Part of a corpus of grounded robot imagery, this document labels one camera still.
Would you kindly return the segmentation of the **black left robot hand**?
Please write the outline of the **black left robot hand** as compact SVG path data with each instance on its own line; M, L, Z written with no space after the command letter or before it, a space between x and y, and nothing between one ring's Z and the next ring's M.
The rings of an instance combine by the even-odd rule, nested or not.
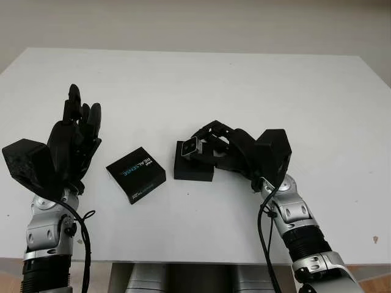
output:
M62 119L52 128L47 146L60 182L78 195L84 193L82 178L100 146L101 105L81 102L76 84L69 88Z

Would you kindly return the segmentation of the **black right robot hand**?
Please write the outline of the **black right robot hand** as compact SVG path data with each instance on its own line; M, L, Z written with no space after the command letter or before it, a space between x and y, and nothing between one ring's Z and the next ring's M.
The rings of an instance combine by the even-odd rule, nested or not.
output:
M254 192L261 191L263 175L255 160L255 139L246 131L214 120L191 137L195 145L181 155L218 169L242 174L251 182Z

